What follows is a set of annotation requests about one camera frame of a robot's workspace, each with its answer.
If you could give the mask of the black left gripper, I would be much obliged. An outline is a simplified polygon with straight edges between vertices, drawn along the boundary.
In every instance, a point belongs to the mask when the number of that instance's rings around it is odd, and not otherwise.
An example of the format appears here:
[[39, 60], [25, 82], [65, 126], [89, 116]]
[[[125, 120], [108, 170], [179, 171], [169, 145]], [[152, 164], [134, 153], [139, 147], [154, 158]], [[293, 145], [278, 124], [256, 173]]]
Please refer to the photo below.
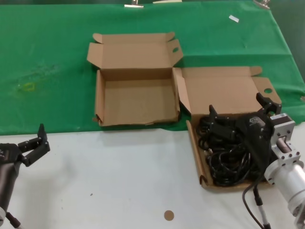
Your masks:
[[[37, 132], [37, 137], [21, 142], [18, 145], [10, 143], [0, 144], [0, 167], [21, 164], [29, 167], [50, 151], [47, 134], [43, 124]], [[31, 151], [25, 157], [22, 151]]]

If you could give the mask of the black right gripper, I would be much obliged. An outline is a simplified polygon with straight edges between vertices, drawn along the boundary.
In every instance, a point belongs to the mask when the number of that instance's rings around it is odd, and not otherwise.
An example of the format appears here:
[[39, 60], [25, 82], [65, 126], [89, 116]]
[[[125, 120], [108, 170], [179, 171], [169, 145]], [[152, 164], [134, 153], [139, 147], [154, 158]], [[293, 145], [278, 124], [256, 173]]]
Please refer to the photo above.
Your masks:
[[265, 170], [271, 156], [271, 117], [279, 115], [282, 106], [269, 97], [256, 94], [256, 100], [261, 105], [257, 112], [240, 114], [234, 117], [219, 116], [212, 105], [209, 105], [209, 133], [225, 141], [235, 143], [237, 133], [249, 151], [251, 158], [260, 170]]

